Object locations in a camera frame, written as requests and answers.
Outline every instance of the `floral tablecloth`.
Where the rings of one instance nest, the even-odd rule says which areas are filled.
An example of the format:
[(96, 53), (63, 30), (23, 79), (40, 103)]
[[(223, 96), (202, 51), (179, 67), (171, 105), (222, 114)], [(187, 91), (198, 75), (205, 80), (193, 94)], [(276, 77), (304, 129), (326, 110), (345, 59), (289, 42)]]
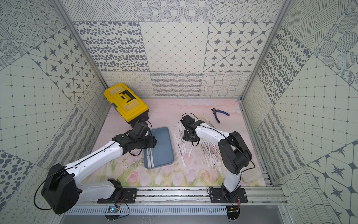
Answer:
[[(148, 186), (148, 187), (171, 187), (171, 186), (221, 186), (226, 176), (226, 169), (221, 162), (209, 168), (204, 156), (201, 145), (193, 147), (189, 156), (190, 142), (186, 142), (187, 153), (183, 154), (185, 165), (183, 165), (180, 154), (178, 154), (178, 146), (174, 135), (180, 139), (177, 131), (178, 121), (182, 114), (191, 112), (204, 120), (203, 112), (210, 121), (219, 130), (232, 132), (237, 131), (241, 134), (248, 148), (250, 149), (256, 168), (248, 170), (242, 176), (242, 186), (266, 186), (259, 164), (253, 150), (250, 138), (248, 136), (243, 117), (237, 104), (237, 100), (163, 100), (151, 99), (144, 100), (149, 106), (149, 118), (153, 128), (168, 127), (170, 131), (171, 143), (174, 151), (174, 163), (171, 165), (146, 169), (143, 162), (143, 153), (139, 156), (132, 156), (129, 153), (116, 158), (105, 164), (90, 176), (83, 183), (102, 182), (108, 178), (118, 179), (123, 186)], [(221, 116), (218, 124), (210, 108), (215, 107), (224, 110), (230, 114)], [(105, 145), (114, 135), (124, 133), (131, 127), (124, 121), (119, 113), (113, 108), (110, 110), (105, 124), (98, 137), (93, 151)]]

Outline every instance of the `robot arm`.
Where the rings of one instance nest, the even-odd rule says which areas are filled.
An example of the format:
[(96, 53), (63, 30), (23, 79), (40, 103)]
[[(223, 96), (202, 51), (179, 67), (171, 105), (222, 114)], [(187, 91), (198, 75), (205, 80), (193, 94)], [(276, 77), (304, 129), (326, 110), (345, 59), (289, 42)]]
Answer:
[(102, 148), (65, 166), (50, 168), (41, 194), (56, 214), (62, 214), (75, 204), (89, 200), (119, 201), (123, 196), (121, 184), (108, 179), (102, 183), (81, 182), (109, 161), (134, 149), (154, 148), (157, 141), (149, 134), (146, 123), (136, 123), (132, 130), (112, 138)]
[(195, 121), (189, 115), (184, 116), (180, 121), (186, 129), (183, 136), (185, 141), (198, 142), (200, 138), (204, 138), (219, 145), (223, 163), (229, 171), (226, 172), (226, 178), (222, 184), (223, 195), (230, 199), (240, 188), (241, 174), (247, 169), (252, 159), (250, 150), (241, 135), (238, 132), (219, 131), (201, 120)]

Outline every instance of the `patterned wall tile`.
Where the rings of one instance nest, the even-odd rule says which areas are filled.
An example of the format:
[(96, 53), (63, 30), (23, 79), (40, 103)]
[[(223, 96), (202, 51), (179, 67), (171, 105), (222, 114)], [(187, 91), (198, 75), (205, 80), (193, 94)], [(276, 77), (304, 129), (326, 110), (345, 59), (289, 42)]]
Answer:
[(207, 23), (140, 22), (151, 72), (202, 72)]
[(29, 55), (0, 71), (1, 149), (34, 162), (74, 107)]
[(251, 72), (204, 72), (200, 97), (239, 98), (250, 75)]
[(57, 163), (66, 165), (88, 155), (96, 141), (97, 134), (96, 128), (75, 107), (36, 165), (50, 169)]
[(323, 38), (314, 54), (358, 91), (357, 12), (358, 4), (353, 1)]
[(139, 21), (209, 22), (212, 0), (135, 0)]
[(340, 223), (337, 212), (304, 166), (275, 181), (282, 187), (297, 223)]
[(273, 23), (210, 23), (205, 50), (206, 72), (252, 72)]
[(275, 108), (267, 114), (255, 134), (274, 180), (306, 165)]
[(139, 23), (75, 22), (74, 24), (101, 71), (148, 71)]
[[(29, 169), (27, 177), (22, 180), (21, 185), (17, 186), (13, 196), (8, 199), (6, 206), (0, 211), (1, 223), (50, 223), (53, 211), (41, 211), (35, 207), (33, 201), (35, 191), (46, 179), (47, 173), (48, 170), (36, 165)], [(36, 194), (36, 204), (41, 208), (50, 208), (41, 196), (41, 191)]]
[(283, 0), (213, 0), (215, 22), (274, 22)]
[(95, 76), (91, 85), (83, 93), (76, 107), (90, 121), (90, 123), (99, 132), (111, 107), (111, 104), (105, 98), (103, 93), (106, 88)]
[(155, 97), (150, 72), (102, 72), (107, 85), (124, 83), (139, 97)]
[(312, 53), (288, 30), (280, 28), (257, 74), (273, 104), (281, 97), (311, 55)]
[(0, 214), (8, 199), (16, 192), (26, 178), (33, 164), (19, 157), (0, 151), (1, 182), (0, 182)]
[(66, 28), (51, 35), (28, 54), (73, 104), (95, 76)]
[(358, 92), (314, 55), (275, 108), (304, 159), (312, 162), (358, 139)]
[(24, 55), (25, 50), (11, 34), (0, 24), (0, 70)]
[(358, 217), (358, 140), (308, 164), (314, 178), (342, 223)]
[(49, 0), (4, 0), (1, 8), (0, 24), (25, 51), (65, 26)]
[(314, 51), (351, 0), (295, 0), (282, 25)]
[(253, 77), (243, 103), (252, 128), (256, 130), (273, 107), (258, 76)]
[(72, 21), (138, 21), (134, 0), (62, 0)]
[(199, 97), (203, 73), (151, 72), (156, 97)]

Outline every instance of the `wire cutter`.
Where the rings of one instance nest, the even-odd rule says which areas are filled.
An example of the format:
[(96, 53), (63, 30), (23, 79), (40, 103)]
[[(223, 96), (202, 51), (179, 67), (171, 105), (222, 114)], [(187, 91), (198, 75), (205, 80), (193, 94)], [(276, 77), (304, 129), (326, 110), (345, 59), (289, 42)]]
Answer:
[(220, 121), (219, 121), (218, 117), (216, 116), (216, 112), (223, 113), (223, 114), (226, 114), (227, 116), (230, 116), (230, 114), (228, 114), (228, 113), (226, 113), (224, 111), (221, 111), (221, 110), (217, 110), (214, 107), (211, 110), (213, 111), (213, 114), (215, 115), (215, 119), (219, 124), (220, 124)]

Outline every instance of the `polka dot tile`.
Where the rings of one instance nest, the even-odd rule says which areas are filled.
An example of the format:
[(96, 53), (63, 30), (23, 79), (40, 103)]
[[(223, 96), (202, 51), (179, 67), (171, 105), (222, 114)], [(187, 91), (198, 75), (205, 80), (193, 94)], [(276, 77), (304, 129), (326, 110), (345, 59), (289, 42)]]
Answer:
[(75, 22), (101, 71), (148, 71), (139, 23)]
[(273, 104), (299, 74), (311, 54), (288, 30), (280, 28), (257, 74)]

